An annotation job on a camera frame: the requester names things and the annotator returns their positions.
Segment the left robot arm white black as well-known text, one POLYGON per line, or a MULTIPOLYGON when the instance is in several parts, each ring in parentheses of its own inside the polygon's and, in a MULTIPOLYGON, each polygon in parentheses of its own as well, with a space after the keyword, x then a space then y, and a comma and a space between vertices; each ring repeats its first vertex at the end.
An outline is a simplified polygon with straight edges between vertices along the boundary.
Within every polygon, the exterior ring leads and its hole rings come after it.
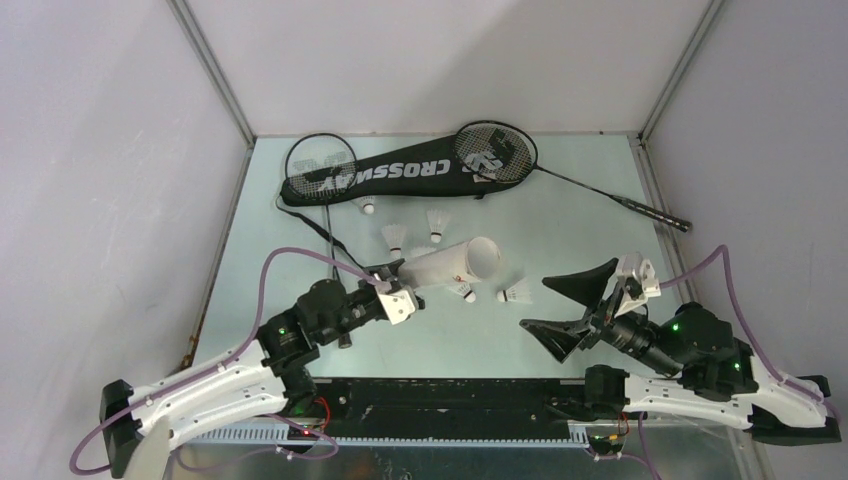
POLYGON ((401 323, 421 307, 420 282, 403 261, 366 272, 376 285, 362 280, 349 292, 337 280, 318 281, 245 345, 205 363, 144 387, 123 380, 105 386, 100 415, 115 420, 103 430, 111 476, 124 476, 134 451, 161 419, 170 423, 169 447, 175 449, 250 417, 311 412, 318 393, 306 366, 319 358, 321 347, 372 320, 401 323))

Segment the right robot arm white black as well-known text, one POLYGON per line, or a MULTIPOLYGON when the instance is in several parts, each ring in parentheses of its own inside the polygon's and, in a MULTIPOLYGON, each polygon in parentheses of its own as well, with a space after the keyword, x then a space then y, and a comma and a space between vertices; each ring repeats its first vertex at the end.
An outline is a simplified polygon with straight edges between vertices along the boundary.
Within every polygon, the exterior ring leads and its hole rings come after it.
POLYGON ((824 402, 829 394, 825 377, 777 378, 753 347, 735 336, 729 322, 696 302, 681 305, 663 324, 650 321, 647 302, 660 296, 661 288, 652 263, 641 254, 545 277, 542 283, 585 308, 575 321, 520 321, 558 362, 604 343, 655 374, 591 366, 581 392, 560 402, 567 418, 663 413, 723 424, 769 445, 841 442, 838 420, 824 402))

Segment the white shuttlecock tube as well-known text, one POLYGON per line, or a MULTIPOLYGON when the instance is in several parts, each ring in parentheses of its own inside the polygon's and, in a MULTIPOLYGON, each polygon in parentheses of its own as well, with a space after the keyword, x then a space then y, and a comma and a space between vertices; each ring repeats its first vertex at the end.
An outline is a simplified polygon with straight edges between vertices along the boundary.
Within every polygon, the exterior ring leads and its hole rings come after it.
POLYGON ((413 289, 478 283, 494 277, 502 264, 498 245, 487 237, 465 242, 406 260, 398 279, 413 289))

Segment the shuttlecock white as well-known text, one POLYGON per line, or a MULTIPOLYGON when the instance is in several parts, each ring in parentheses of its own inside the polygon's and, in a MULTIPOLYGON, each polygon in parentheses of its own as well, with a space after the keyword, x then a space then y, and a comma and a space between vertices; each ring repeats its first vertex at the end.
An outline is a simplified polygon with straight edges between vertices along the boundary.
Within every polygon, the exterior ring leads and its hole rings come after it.
POLYGON ((532 304, 532 293, 527 278, 516 281, 513 285, 499 290, 496 300, 501 303, 532 304))

